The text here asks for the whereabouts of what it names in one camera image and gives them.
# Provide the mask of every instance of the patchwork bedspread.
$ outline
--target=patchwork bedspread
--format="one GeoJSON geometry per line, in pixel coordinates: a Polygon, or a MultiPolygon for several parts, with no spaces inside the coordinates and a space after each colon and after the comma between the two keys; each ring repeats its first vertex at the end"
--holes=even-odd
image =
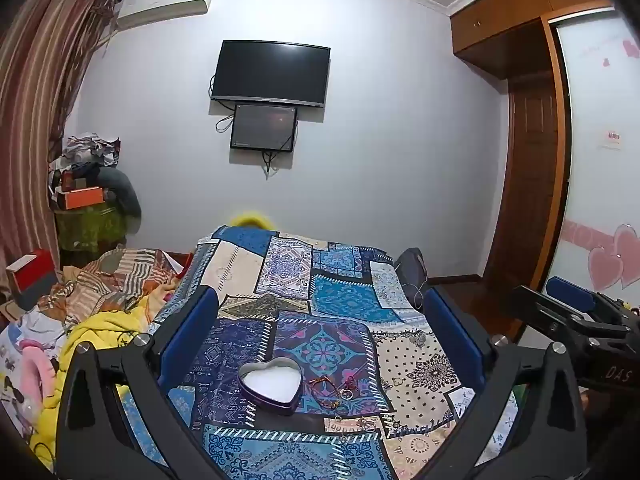
{"type": "MultiPolygon", "coordinates": [[[[383,251],[223,226],[198,242],[150,331],[201,284],[218,294],[218,319],[170,399],[232,480],[412,478],[473,397],[383,251]],[[242,364],[277,356],[304,373],[290,417],[256,408],[238,389],[242,364]],[[308,381],[325,375],[338,388],[357,384],[341,416],[311,394],[308,381]],[[366,420],[375,430],[364,431],[366,420]]],[[[335,399],[328,388],[318,395],[335,399]]],[[[124,404],[142,449],[162,463],[130,396],[124,404]]],[[[481,462],[499,452],[516,411],[511,399],[481,462]]]]}

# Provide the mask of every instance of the pile of clothes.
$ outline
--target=pile of clothes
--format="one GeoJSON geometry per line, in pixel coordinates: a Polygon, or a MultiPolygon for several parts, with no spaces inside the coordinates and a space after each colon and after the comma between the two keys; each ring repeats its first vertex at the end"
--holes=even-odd
{"type": "Polygon", "coordinates": [[[95,134],[69,140],[56,160],[49,165],[49,192],[52,208],[68,209],[69,192],[93,190],[86,205],[115,202],[127,219],[127,231],[140,227],[142,212],[138,197],[127,175],[116,169],[120,156],[120,139],[101,139],[95,134]]]}
{"type": "Polygon", "coordinates": [[[47,466],[76,345],[112,348],[147,332],[181,270],[162,251],[109,251],[82,269],[63,267],[62,282],[0,332],[0,410],[47,466]]]}

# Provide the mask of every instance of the wooden door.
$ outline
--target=wooden door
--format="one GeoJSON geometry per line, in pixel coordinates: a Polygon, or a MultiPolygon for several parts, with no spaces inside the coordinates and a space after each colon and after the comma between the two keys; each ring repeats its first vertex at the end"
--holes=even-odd
{"type": "Polygon", "coordinates": [[[483,281],[499,303],[529,286],[548,225],[558,120],[552,75],[509,81],[510,138],[500,215],[483,281]]]}

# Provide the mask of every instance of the curtain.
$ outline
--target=curtain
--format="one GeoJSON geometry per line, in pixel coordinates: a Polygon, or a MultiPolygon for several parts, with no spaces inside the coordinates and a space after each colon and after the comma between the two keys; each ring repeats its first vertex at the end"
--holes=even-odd
{"type": "Polygon", "coordinates": [[[66,115],[115,0],[27,0],[0,45],[0,290],[35,248],[59,264],[47,192],[66,115]]]}

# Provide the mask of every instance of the television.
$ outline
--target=television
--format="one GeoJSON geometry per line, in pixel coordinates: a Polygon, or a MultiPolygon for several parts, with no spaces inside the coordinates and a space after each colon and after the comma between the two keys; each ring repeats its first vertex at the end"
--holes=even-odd
{"type": "Polygon", "coordinates": [[[292,107],[236,105],[231,147],[262,152],[292,152],[297,110],[292,107]]]}
{"type": "Polygon", "coordinates": [[[323,107],[329,52],[324,46],[223,41],[211,98],[323,107]]]}

